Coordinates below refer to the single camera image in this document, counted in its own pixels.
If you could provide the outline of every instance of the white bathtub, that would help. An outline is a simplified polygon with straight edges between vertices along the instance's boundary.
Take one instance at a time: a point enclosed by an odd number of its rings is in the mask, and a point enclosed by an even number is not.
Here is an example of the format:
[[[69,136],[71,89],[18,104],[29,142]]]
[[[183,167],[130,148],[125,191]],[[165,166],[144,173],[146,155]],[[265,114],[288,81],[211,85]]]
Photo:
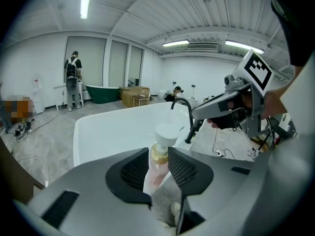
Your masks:
[[[76,121],[73,138],[73,164],[105,158],[155,143],[155,128],[160,123],[184,125],[175,147],[189,133],[188,108],[171,102],[128,108],[83,117]]]

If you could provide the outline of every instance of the white bottle cap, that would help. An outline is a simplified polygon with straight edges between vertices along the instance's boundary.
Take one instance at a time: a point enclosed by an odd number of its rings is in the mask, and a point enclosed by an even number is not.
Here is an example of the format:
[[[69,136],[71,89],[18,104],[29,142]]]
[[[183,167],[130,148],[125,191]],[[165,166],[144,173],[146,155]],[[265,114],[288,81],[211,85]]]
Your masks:
[[[176,124],[159,124],[156,127],[157,150],[161,154],[167,153],[167,148],[173,146],[184,126]]]

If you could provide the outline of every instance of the black shirt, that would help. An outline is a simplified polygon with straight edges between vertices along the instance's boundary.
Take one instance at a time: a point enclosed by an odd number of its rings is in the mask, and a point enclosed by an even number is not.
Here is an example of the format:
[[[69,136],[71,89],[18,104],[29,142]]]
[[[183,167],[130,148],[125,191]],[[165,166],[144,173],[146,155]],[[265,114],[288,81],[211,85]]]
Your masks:
[[[73,62],[75,59],[75,57],[71,57],[71,62]],[[68,59],[65,61],[65,64],[64,64],[64,69],[67,68],[67,64],[69,63]],[[75,65],[77,66],[77,68],[82,68],[82,64],[81,64],[81,61],[79,59],[77,59],[77,61],[75,62]]]

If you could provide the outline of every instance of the human hand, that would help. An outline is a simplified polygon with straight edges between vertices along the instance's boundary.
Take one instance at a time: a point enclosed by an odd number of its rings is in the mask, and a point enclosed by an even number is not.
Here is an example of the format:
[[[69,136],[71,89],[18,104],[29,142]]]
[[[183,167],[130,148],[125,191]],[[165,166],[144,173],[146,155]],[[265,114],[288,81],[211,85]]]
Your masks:
[[[252,108],[252,93],[248,91],[248,92],[242,93],[241,96],[242,96],[242,100],[243,100],[244,105],[248,108]],[[229,109],[233,109],[234,108],[234,102],[229,101],[227,103],[227,106]],[[267,116],[265,116],[265,111],[264,111],[264,113],[262,115],[262,119],[265,119]],[[218,128],[218,125],[216,125],[211,119],[207,119],[207,122],[211,123],[211,127]]]

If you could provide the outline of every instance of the gray pants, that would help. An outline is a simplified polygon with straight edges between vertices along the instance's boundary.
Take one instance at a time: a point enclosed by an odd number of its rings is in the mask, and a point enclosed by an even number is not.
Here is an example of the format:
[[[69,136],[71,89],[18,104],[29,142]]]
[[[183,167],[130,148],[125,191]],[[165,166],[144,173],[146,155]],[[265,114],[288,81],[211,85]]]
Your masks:
[[[74,92],[67,90],[67,108],[72,107],[72,96],[74,95],[74,103],[76,106],[80,106],[80,95],[79,95],[79,81],[77,80],[77,87]]]

